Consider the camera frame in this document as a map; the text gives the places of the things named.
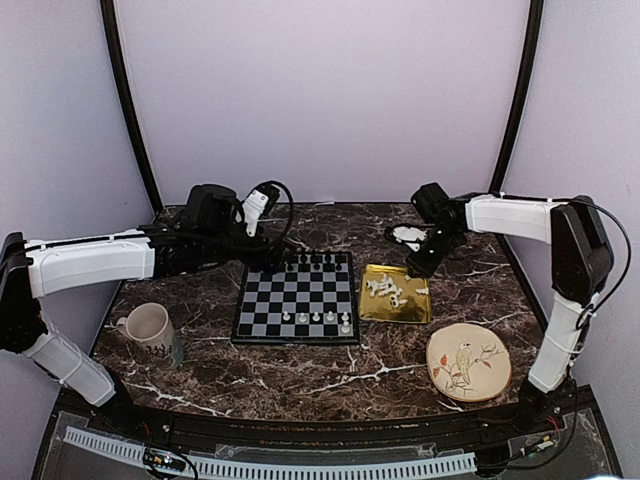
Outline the black grey chess board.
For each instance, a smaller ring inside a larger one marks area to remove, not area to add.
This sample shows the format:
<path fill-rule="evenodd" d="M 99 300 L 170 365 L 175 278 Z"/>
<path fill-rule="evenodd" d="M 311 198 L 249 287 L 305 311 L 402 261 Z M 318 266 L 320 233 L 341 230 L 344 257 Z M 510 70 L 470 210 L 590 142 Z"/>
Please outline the black grey chess board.
<path fill-rule="evenodd" d="M 287 311 L 291 320 L 282 321 Z M 335 321 L 328 322 L 332 311 Z M 307 322 L 300 323 L 304 312 Z M 321 321 L 311 316 L 318 312 Z M 341 316 L 348 312 L 349 322 Z M 341 331 L 349 324 L 351 331 Z M 273 274 L 246 268 L 237 302 L 231 341 L 235 344 L 314 346 L 360 343 L 352 255 L 347 251 L 304 252 Z"/>

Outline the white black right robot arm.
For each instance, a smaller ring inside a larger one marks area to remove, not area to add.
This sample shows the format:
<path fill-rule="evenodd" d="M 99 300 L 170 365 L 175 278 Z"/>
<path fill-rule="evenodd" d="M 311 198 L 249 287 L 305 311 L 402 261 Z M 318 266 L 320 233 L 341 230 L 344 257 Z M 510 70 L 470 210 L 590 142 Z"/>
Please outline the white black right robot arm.
<path fill-rule="evenodd" d="M 526 384 L 543 394 L 556 390 L 580 353 L 578 345 L 614 266 L 602 210 L 588 196 L 470 193 L 451 197 L 437 183 L 421 186 L 410 202 L 430 228 L 423 238 L 414 240 L 406 263 L 425 277 L 436 272 L 469 232 L 548 246 L 553 307 Z"/>

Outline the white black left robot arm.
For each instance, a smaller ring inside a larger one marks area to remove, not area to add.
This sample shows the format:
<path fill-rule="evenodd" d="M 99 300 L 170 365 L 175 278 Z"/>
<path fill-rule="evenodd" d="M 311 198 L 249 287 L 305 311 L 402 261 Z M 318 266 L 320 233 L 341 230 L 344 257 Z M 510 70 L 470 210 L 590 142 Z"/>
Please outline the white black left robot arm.
<path fill-rule="evenodd" d="M 234 260 L 275 270 L 287 233 L 266 238 L 259 222 L 279 197 L 290 195 L 275 180 L 260 183 L 245 199 L 228 187 L 202 184 L 162 225 L 57 241 L 9 234 L 1 248 L 2 350 L 32 359 L 88 404 L 102 408 L 103 421 L 117 434 L 134 435 L 141 415 L 126 402 L 126 389 L 45 318 L 41 299 L 93 284 L 197 273 Z"/>

